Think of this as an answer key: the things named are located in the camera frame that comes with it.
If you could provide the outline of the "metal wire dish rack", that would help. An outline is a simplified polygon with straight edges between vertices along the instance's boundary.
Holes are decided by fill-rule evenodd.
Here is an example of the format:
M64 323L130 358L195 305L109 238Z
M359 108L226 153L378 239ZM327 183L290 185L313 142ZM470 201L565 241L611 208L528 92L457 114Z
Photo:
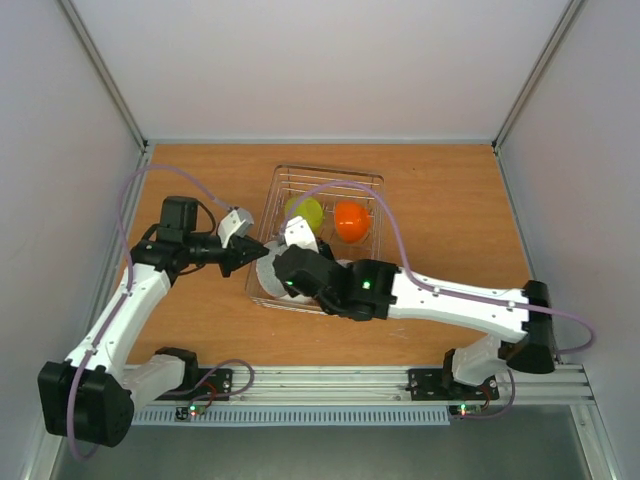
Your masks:
M269 192L266 197L263 215L258 228L258 239L267 243L278 240L279 229L284 221L285 203L291 197L299 197L307 191L332 181L353 181L366 185L378 195L385 195L384 177L372 172L357 170L340 170L322 167L281 164L272 175ZM386 222L386 214L382 211L374 196L352 186L335 186L312 195L323 207L324 223L316 237L331 248L335 259L351 261L359 259L381 258L381 244ZM334 227L334 209L340 201L351 201L363 205L369 213L371 227L365 238L354 244L347 244L340 239ZM249 298L262 307L289 311L320 314L321 308L314 301L312 304L297 304L275 299L260 286L256 265L250 266L245 291Z

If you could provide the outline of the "lime green bowl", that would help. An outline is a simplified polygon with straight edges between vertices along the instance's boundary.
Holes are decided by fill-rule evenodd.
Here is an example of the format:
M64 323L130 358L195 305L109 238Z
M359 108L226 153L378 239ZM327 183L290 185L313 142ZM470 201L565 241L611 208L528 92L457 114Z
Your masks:
M289 218L295 218L297 216L302 217L307 221L311 230L314 233L318 233L324 223L324 210L322 205L313 197L304 199L294 210L292 207L298 201L297 197L291 197L285 203L285 213Z

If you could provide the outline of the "orange bowl white inside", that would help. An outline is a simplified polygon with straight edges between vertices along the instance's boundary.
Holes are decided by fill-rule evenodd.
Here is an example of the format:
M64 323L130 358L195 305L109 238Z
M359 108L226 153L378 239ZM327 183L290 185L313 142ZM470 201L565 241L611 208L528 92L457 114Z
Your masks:
M365 238L371 227L368 210L356 202L340 201L334 209L334 227L342 241L357 243Z

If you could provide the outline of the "white ceramic bowl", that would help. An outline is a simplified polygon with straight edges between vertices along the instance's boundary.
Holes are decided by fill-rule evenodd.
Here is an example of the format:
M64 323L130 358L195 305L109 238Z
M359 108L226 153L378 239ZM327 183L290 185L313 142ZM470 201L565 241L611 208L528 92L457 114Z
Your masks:
M347 259L338 259L337 263L342 268L347 268L352 263L352 261ZM280 299L286 302L294 302L297 304L305 304L305 305L312 304L314 302L312 297L297 294L296 292L293 292L289 288L285 289L285 294L281 296Z

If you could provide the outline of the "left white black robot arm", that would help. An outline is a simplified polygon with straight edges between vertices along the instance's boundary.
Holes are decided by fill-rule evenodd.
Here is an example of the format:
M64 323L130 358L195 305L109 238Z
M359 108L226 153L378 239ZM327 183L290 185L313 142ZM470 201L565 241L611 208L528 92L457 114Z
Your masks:
M170 196L160 219L131 249L114 295L83 340L61 362L48 361L37 377L45 429L69 441L114 447L135 413L162 398L192 398L206 381L193 351L157 350L145 364L125 369L142 328L176 280L207 265L223 277L266 255L248 234L252 215L232 207L208 231L197 228L205 205Z

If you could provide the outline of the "grey patterned bowl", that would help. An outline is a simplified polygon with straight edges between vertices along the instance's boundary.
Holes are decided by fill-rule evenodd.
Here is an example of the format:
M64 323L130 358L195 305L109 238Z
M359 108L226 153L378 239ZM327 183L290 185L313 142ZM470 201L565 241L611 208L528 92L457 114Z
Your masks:
M277 240L272 240L264 244L264 247L268 250L268 253L259 258L256 261L256 275L258 282L262 289L269 296L286 301L293 301L282 283L276 278L273 261L275 258L284 253L288 246L284 243L279 243Z

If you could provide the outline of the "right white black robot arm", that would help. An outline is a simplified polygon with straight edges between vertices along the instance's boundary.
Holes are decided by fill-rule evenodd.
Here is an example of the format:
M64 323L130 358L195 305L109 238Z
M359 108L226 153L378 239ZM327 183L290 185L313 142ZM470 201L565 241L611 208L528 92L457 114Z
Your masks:
M392 263L341 264L299 246L276 254L273 269L288 295L311 298L328 315L431 320L483 333L446 353L441 383L450 395L463 396L507 369L537 375L555 370L548 292L540 282L507 290L429 283Z

